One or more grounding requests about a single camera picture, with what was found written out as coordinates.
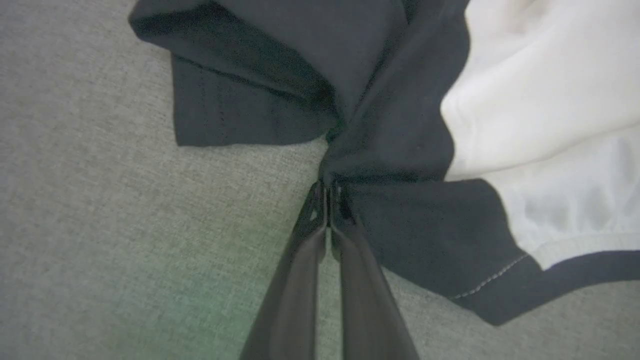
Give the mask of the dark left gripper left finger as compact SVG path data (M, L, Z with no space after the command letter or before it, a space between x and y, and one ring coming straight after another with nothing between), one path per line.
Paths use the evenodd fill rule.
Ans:
M240 353L242 360L313 360L319 265L326 252L327 189L314 183Z

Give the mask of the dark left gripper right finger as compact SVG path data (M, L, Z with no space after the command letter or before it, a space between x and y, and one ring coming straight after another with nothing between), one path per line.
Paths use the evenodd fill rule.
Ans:
M345 360L418 360L419 354L386 276L344 187L330 187L330 233L340 264Z

